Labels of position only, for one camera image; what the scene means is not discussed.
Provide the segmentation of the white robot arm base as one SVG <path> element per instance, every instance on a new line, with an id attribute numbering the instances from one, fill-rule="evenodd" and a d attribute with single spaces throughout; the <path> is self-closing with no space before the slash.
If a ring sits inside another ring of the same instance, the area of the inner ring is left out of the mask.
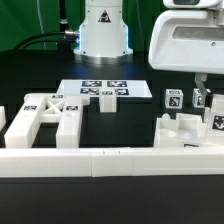
<path id="1" fill-rule="evenodd" d="M 85 19 L 79 26 L 77 61 L 117 64 L 132 59 L 128 26 L 122 17 L 123 0 L 85 0 Z"/>

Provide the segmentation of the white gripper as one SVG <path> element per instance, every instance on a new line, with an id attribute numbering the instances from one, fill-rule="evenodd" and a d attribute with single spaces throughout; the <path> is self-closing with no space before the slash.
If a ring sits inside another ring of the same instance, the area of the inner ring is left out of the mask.
<path id="1" fill-rule="evenodd" d="M 206 73 L 224 74 L 224 26 L 207 10 L 168 10 L 156 20 L 149 48 L 153 69 L 195 72 L 206 105 Z"/>

